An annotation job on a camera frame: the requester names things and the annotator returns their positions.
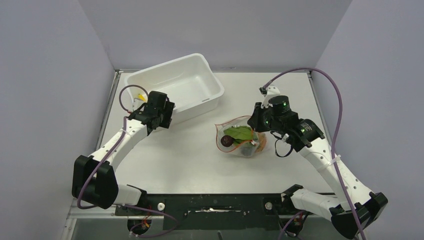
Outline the yellow toy banana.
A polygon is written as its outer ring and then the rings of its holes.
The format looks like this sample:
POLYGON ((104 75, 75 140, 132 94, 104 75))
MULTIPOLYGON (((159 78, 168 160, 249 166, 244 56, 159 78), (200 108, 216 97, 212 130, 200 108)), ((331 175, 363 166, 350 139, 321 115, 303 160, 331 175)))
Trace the yellow toy banana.
POLYGON ((145 98, 142 94, 138 94, 137 98, 143 102, 147 102, 147 98, 145 98))

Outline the toy pineapple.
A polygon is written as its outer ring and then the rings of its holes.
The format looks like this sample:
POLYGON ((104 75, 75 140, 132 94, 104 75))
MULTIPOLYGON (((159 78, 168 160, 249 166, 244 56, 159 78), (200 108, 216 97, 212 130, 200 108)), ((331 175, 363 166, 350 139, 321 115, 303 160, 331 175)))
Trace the toy pineapple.
POLYGON ((267 146, 267 135, 264 132, 258 132, 257 133, 257 142, 258 142, 258 146, 255 150, 255 153, 260 153, 267 146))

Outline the green toy vegetable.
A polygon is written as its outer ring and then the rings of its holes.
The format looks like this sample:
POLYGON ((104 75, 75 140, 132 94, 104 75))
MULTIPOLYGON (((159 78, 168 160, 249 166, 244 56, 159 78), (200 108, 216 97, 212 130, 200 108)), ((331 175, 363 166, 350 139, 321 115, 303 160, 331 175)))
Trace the green toy vegetable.
POLYGON ((229 127, 224 130, 224 134, 233 137, 235 145, 254 139, 253 130, 246 125, 229 127))

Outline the white plastic bin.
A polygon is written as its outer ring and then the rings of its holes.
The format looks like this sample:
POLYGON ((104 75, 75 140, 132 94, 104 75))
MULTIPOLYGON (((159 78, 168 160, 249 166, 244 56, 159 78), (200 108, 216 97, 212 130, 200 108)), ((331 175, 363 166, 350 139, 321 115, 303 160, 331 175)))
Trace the white plastic bin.
POLYGON ((189 54, 123 78, 124 84, 167 94, 175 103, 171 125, 195 118, 217 108, 225 89, 200 53, 189 54))

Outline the clear zip top bag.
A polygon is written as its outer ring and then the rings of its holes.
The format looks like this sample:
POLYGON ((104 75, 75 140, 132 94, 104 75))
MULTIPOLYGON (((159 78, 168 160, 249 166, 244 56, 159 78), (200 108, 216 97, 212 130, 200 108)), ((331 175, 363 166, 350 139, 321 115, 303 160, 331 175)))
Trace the clear zip top bag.
POLYGON ((251 158, 268 147, 267 135, 248 125, 250 116, 243 115, 215 124, 215 144, 219 151, 234 156, 251 158))

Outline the brown round toy fruit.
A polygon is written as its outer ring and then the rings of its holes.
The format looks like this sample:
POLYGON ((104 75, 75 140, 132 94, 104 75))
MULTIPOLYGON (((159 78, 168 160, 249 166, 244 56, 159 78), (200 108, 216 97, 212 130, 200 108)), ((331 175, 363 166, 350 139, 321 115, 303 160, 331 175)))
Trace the brown round toy fruit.
POLYGON ((229 148, 233 145, 234 143, 234 138, 231 137, 230 135, 224 135, 221 139, 220 139, 220 143, 223 147, 225 148, 229 148))

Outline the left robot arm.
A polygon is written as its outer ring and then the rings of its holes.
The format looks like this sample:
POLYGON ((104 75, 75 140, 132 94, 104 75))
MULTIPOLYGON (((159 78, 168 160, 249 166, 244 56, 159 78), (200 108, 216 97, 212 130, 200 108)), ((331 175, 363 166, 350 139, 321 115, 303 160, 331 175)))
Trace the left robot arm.
POLYGON ((108 209, 112 205, 136 206, 146 191, 117 181, 115 171, 130 151, 157 128, 167 129, 175 103, 166 93, 151 91, 146 103, 123 117, 122 128, 101 148, 74 162, 71 194, 90 206, 108 209))

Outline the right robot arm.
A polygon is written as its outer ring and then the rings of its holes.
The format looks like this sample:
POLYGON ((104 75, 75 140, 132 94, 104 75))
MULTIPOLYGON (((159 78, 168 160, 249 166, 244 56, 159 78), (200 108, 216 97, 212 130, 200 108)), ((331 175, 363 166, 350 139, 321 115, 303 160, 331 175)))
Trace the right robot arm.
POLYGON ((312 120, 300 118, 292 111, 287 96, 270 98, 268 106, 256 102, 247 123, 256 132, 276 134, 278 140, 289 144, 316 169, 334 193, 329 197, 295 184, 281 194, 281 207, 286 213, 304 210, 318 215, 349 240, 380 217, 388 198, 358 180, 340 155, 332 156, 324 133, 312 120))

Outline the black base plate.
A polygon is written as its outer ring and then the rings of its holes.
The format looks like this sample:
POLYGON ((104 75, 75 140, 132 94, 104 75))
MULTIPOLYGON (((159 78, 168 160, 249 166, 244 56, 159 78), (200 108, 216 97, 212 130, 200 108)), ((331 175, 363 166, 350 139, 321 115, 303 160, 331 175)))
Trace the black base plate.
POLYGON ((279 193, 245 194, 153 194, 148 193, 138 204, 140 209, 118 206, 115 214, 133 220, 159 217, 162 212, 174 217, 164 218, 163 230, 279 230, 299 212, 279 193))

